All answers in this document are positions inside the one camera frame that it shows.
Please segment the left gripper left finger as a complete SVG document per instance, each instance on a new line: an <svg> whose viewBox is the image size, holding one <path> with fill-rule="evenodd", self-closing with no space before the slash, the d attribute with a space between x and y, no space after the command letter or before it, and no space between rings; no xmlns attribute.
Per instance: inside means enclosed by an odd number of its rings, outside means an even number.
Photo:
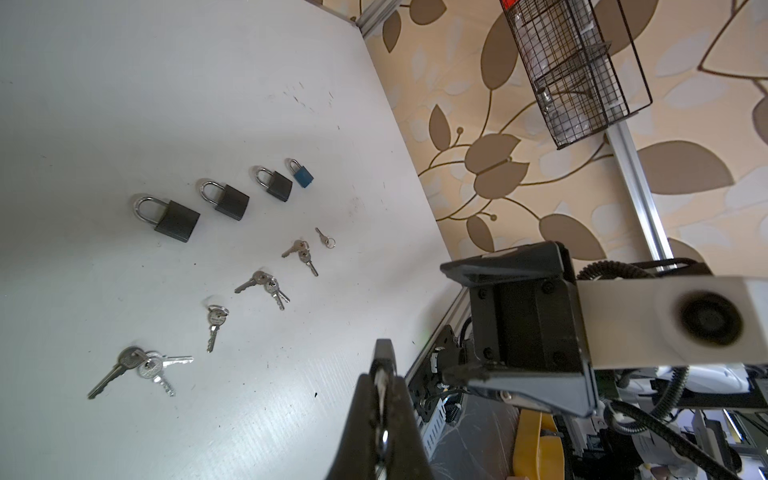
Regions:
<svg viewBox="0 0 768 480"><path fill-rule="evenodd" d="M378 464L378 394L369 374L359 376L328 480L374 479Z"/></svg>

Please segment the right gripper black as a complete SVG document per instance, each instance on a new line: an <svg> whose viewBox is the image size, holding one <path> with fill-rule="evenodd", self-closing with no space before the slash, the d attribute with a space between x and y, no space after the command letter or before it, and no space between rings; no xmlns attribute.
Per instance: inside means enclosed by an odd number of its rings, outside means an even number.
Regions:
<svg viewBox="0 0 768 480"><path fill-rule="evenodd" d="M576 276L567 248L544 241L444 263L467 288L473 343L439 355L444 384L541 412L597 409Z"/></svg>

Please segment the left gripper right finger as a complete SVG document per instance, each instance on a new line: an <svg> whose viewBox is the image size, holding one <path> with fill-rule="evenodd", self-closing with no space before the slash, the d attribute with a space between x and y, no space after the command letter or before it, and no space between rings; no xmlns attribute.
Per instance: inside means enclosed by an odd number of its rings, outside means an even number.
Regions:
<svg viewBox="0 0 768 480"><path fill-rule="evenodd" d="M433 479L405 380L390 376L383 390L382 460L387 479Z"/></svg>

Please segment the large key bunch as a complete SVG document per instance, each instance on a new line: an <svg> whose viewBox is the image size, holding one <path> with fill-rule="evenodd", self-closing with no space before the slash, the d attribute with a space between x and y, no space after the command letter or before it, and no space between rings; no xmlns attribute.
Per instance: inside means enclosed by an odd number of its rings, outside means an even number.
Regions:
<svg viewBox="0 0 768 480"><path fill-rule="evenodd" d="M146 351L138 346L127 347L118 355L109 373L87 394L87 399L95 399L112 381L129 371L135 371L140 378L159 385L169 397L174 397L176 390L166 379L165 370L169 366L187 365L193 362L193 356L166 356L157 351Z"/></svg>

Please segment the blue padlock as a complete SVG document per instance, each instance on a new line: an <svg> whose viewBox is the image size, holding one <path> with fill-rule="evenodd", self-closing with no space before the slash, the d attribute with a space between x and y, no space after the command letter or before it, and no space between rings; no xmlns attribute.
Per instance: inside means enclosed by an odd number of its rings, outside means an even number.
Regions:
<svg viewBox="0 0 768 480"><path fill-rule="evenodd" d="M287 159L287 166L296 182L302 187L307 188L314 180L310 171L294 158Z"/></svg>

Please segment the black padlock front keys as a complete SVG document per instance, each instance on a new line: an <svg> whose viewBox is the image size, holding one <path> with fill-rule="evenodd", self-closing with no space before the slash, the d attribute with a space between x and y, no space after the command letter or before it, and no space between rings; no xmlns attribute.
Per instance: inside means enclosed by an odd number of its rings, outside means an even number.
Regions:
<svg viewBox="0 0 768 480"><path fill-rule="evenodd" d="M210 189L217 190L219 195L216 198L210 196ZM236 221L242 220L250 202L250 197L240 190L212 180L203 181L199 193L217 212Z"/></svg>

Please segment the black padlock with keys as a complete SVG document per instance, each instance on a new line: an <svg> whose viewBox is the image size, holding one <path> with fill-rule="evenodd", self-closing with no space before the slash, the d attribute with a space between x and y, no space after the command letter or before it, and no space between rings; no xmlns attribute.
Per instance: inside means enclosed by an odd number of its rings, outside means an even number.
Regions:
<svg viewBox="0 0 768 480"><path fill-rule="evenodd" d="M390 339L377 339L370 366L370 375L375 384L391 380L397 375L396 356Z"/></svg>

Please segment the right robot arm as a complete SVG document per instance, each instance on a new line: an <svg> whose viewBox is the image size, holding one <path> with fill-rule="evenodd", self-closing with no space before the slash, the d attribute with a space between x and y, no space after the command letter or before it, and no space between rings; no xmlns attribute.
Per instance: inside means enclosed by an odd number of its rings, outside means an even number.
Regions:
<svg viewBox="0 0 768 480"><path fill-rule="evenodd" d="M603 412L623 435L652 431L713 479L728 469L671 431L695 366L767 361L767 282L716 276L690 258L593 262L575 270L546 241L446 263L469 291L474 352L442 359L441 380L514 406L586 418ZM602 396L600 371L667 366L654 408Z"/></svg>

